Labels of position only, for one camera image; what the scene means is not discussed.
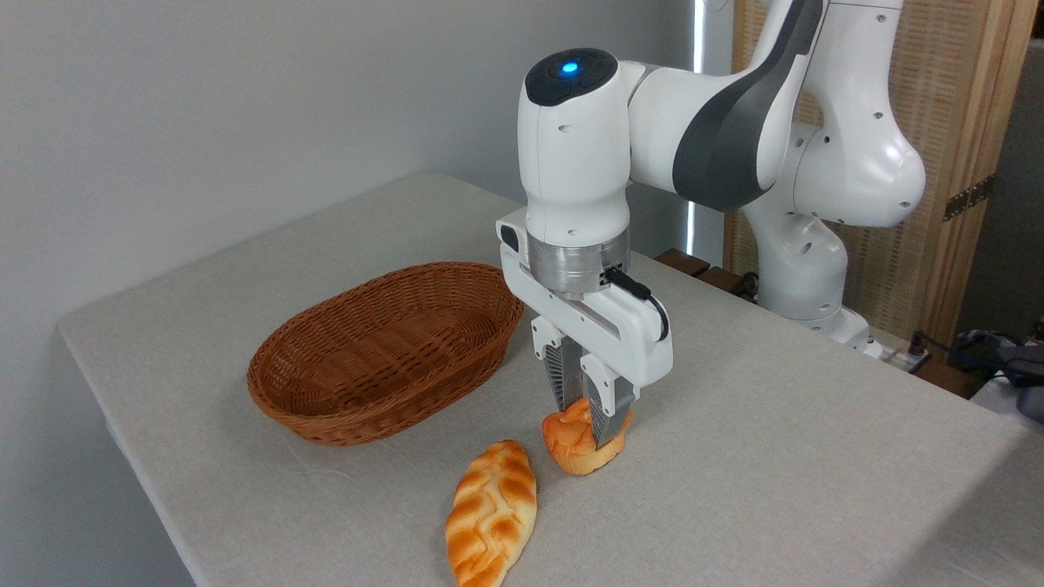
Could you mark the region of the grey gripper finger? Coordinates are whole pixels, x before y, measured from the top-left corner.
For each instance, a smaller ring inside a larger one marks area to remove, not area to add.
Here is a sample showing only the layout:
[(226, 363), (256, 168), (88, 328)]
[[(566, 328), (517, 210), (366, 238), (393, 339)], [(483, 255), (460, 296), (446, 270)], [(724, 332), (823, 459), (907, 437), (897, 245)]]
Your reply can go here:
[(579, 363), (592, 432), (596, 447), (601, 448), (623, 430), (636, 391), (633, 383), (596, 355), (584, 355)]
[(584, 396), (584, 349), (546, 316), (532, 320), (533, 355), (544, 363), (557, 410), (570, 408)]

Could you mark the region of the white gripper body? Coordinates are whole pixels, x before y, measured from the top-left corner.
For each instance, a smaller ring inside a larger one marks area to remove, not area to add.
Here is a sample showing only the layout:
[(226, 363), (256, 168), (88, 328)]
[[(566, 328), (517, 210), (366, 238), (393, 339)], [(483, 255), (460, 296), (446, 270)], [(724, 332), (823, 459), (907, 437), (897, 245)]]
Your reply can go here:
[(634, 386), (648, 386), (667, 375), (674, 365), (674, 347), (671, 338), (662, 337), (662, 316), (655, 306), (615, 284), (584, 294), (582, 300), (546, 289), (526, 265), (524, 222), (524, 209), (496, 222), (511, 292)]

